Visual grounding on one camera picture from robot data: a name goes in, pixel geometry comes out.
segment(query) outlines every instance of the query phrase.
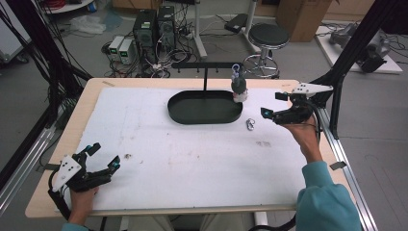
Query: white table surface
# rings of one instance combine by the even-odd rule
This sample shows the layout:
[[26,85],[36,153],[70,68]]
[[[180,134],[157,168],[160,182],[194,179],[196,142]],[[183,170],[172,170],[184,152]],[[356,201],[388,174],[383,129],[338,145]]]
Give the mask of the white table surface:
[[[101,187],[94,210],[293,207],[304,188],[305,161],[292,135],[260,115],[261,107],[280,111],[287,102],[275,100],[275,90],[254,89],[237,121],[183,125],[166,106],[179,91],[101,91],[77,152],[100,142],[88,171],[106,167],[116,155],[121,167]],[[246,128],[248,118],[256,121],[254,131]]]

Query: oval tray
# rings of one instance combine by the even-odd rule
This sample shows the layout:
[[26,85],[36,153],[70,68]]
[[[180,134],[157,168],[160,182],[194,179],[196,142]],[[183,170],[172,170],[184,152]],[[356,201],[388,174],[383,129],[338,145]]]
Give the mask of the oval tray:
[[233,100],[227,90],[184,90],[167,103],[170,117],[181,124],[234,122],[241,116],[242,103]]

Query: person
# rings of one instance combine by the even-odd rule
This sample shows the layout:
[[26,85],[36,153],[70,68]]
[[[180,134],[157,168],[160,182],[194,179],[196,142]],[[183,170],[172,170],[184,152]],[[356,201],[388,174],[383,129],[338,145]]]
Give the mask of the person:
[[[359,214],[348,190],[343,185],[333,183],[327,163],[321,157],[314,118],[311,116],[303,123],[282,126],[292,133],[307,162],[302,169],[306,188],[297,197],[296,230],[362,230]],[[88,230],[83,225],[92,210],[96,192],[97,189],[71,191],[72,212],[63,231]]]
[[70,190],[71,214],[68,223],[63,225],[63,231],[88,231],[88,228],[84,225],[90,212],[92,212],[93,198],[98,191],[98,187],[86,192],[75,192]]

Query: stool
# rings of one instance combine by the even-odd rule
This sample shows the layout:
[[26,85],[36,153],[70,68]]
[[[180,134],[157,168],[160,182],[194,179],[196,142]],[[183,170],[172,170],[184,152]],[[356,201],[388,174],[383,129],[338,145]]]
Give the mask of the stool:
[[248,40],[261,48],[261,54],[251,55],[243,61],[246,71],[261,78],[279,78],[278,64],[272,58],[272,51],[284,47],[289,34],[271,24],[256,24],[249,30]]

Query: power supply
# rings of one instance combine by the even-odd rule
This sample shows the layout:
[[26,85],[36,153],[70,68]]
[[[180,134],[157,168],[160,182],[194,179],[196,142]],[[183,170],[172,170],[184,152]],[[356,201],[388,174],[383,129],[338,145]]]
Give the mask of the power supply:
[[137,54],[131,38],[123,40],[122,45],[119,48],[119,55],[123,64],[132,64],[135,60]]
[[120,45],[125,37],[116,36],[114,41],[109,45],[109,53],[111,53],[111,60],[120,62],[120,55],[118,53]]

